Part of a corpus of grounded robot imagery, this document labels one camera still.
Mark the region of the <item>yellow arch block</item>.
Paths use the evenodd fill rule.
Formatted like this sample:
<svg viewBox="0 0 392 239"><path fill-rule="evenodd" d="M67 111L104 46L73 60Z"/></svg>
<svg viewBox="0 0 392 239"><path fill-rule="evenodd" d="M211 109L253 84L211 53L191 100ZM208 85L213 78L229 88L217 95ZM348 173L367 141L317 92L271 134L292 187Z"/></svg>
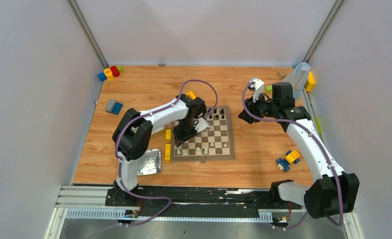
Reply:
<svg viewBox="0 0 392 239"><path fill-rule="evenodd" d="M169 144L169 143L165 144L164 160L167 162L171 161L171 144Z"/></svg>

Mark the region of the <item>yellow triangle frame block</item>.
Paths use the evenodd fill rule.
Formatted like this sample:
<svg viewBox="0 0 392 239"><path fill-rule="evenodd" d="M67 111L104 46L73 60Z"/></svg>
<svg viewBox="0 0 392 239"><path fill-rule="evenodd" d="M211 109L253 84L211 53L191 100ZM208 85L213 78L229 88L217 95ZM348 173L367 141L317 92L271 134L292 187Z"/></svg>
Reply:
<svg viewBox="0 0 392 239"><path fill-rule="evenodd" d="M194 99L196 98L196 95L194 94L193 91L187 92L186 95L187 95L189 98L191 98L192 100L194 100Z"/></svg>

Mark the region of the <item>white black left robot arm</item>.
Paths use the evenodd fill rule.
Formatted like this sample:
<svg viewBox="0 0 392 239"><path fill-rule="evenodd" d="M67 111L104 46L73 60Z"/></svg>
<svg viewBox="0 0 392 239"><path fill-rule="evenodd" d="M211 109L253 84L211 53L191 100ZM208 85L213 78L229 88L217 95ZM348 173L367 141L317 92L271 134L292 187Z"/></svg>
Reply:
<svg viewBox="0 0 392 239"><path fill-rule="evenodd" d="M126 206L137 201L134 188L137 182L137 166L148 149L152 134L162 130L171 122L175 145L181 146L187 140L209 127L204 119L207 107L199 97L191 99L185 94L154 109L137 111L130 108L124 114L112 136L115 142L115 156L119 160L116 185L120 188L118 199Z"/></svg>

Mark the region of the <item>gold tin with white pieces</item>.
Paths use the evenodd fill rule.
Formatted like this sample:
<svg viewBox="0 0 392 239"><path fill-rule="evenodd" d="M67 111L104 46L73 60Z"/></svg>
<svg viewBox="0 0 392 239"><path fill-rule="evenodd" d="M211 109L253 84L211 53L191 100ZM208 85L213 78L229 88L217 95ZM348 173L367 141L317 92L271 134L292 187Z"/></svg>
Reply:
<svg viewBox="0 0 392 239"><path fill-rule="evenodd" d="M165 125L162 125L162 126L159 126L159 127L157 127L157 128L154 128L153 129L153 132L158 132L158 131L161 131L161 130L163 130L163 129L165 129Z"/></svg>

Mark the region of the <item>small yellow rectangular block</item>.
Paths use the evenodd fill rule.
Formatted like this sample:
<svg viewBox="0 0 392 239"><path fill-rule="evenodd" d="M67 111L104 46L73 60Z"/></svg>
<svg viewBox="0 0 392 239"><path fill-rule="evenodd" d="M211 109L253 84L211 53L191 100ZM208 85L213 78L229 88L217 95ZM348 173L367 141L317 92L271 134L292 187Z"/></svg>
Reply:
<svg viewBox="0 0 392 239"><path fill-rule="evenodd" d="M172 138L172 131L170 129L166 129L165 131L165 140L166 141L171 141Z"/></svg>

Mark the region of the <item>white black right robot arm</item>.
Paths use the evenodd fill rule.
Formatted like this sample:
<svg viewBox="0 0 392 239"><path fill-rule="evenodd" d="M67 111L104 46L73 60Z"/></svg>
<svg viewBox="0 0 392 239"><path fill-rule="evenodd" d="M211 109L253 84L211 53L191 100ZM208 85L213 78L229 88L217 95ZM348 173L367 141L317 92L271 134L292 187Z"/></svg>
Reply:
<svg viewBox="0 0 392 239"><path fill-rule="evenodd" d="M265 93L265 83L253 78L245 87L251 90L250 98L242 98L243 111L239 118L252 124L260 121L277 122L296 143L312 175L313 184L306 186L293 180L271 184L269 201L281 208L288 202L306 208L314 218L328 218L341 226L344 214L354 209L360 186L354 173L347 173L326 149L314 128L314 123L305 107L295 106L292 85L288 82L272 84L272 97Z"/></svg>

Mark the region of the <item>wooden chess board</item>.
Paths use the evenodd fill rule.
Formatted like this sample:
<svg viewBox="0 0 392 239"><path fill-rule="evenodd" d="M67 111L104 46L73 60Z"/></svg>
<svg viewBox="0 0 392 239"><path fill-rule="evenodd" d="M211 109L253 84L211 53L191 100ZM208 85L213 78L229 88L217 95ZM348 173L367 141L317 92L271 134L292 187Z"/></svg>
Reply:
<svg viewBox="0 0 392 239"><path fill-rule="evenodd" d="M210 129L206 129L195 137L184 142L180 147L175 147L174 143L171 146L171 162L180 161L209 161L209 160L234 160L235 147L233 139L232 121L229 106L218 106L217 108L226 108L226 120L207 120ZM215 148L209 148L210 143L215 143ZM227 143L228 148L217 148L218 142ZM200 147L202 155L196 155L196 148ZM209 149L209 155L204 155L203 150ZM183 149L189 151L188 155L177 155L176 150Z"/></svg>

